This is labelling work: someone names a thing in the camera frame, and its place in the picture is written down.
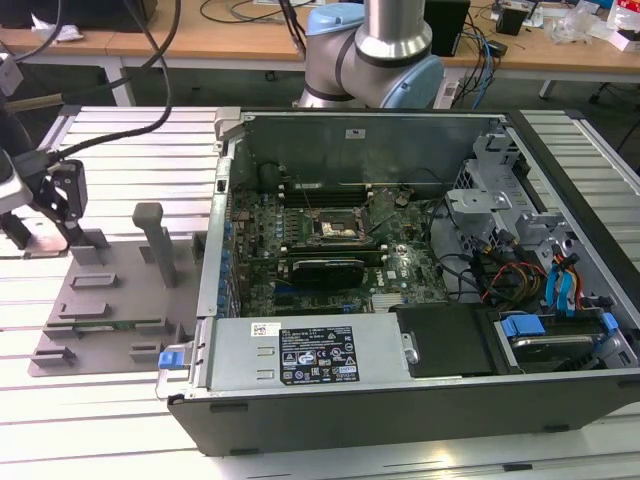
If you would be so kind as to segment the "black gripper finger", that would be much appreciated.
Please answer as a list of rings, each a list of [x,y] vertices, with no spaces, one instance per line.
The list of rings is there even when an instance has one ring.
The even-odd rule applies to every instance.
[[[87,243],[79,225],[87,203],[85,169],[79,160],[65,160],[50,167],[36,190],[35,204],[68,246]]]
[[[22,220],[12,212],[0,216],[1,229],[19,250],[25,250],[31,239],[31,232]]]

